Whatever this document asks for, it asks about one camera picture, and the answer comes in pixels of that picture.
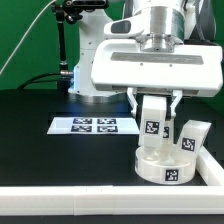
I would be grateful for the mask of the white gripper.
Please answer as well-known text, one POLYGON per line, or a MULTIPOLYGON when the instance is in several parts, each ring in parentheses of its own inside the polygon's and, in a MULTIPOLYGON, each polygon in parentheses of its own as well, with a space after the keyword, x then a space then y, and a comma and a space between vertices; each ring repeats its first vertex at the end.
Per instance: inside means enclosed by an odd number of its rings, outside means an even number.
POLYGON ((141 93, 170 95, 166 119, 176 117, 185 96, 213 97, 223 85, 222 48, 177 45, 172 53, 143 52, 132 39, 103 41, 97 48, 91 79, 102 91, 124 91, 136 117, 136 89, 141 93))

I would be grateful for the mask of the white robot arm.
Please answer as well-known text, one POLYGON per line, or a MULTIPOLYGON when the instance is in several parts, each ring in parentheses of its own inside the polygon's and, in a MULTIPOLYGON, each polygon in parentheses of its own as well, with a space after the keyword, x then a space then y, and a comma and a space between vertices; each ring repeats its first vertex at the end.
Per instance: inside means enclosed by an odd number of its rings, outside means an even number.
POLYGON ((186 45, 196 25, 195 0, 133 0, 131 15, 111 21, 102 11, 82 26, 74 90, 88 97, 140 93, 213 97, 222 87, 222 49, 186 45))

